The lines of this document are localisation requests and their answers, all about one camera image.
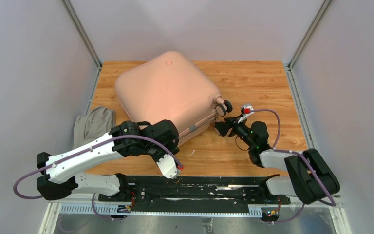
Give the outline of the pink hard-shell suitcase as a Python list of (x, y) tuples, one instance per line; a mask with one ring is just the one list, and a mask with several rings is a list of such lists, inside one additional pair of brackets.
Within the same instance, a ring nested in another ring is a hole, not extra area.
[(129, 120), (172, 121), (179, 132), (179, 146), (233, 110), (218, 86), (177, 51), (125, 71), (116, 79), (115, 91)]

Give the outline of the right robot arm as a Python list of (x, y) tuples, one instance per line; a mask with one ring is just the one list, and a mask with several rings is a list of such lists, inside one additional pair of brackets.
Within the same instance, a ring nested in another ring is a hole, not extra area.
[(318, 150), (282, 150), (268, 144), (269, 133), (264, 122), (256, 121), (248, 127), (245, 122), (226, 118), (214, 126), (225, 137), (237, 137), (247, 146), (251, 162), (261, 168), (276, 168), (287, 175), (271, 175), (259, 185), (259, 198), (272, 203), (279, 195), (297, 197), (304, 204), (321, 202), (335, 206), (332, 195), (340, 191), (340, 184)]

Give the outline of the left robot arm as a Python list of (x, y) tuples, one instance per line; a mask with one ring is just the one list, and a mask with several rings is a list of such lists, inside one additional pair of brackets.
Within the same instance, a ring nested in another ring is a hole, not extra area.
[(170, 120), (156, 124), (124, 121), (101, 137), (59, 155), (37, 155), (41, 176), (37, 189), (46, 200), (59, 200), (71, 194), (101, 194), (125, 201), (130, 189), (125, 175), (95, 175), (86, 170), (101, 163), (129, 156), (149, 155), (161, 174), (176, 178), (184, 166), (175, 156), (179, 134)]

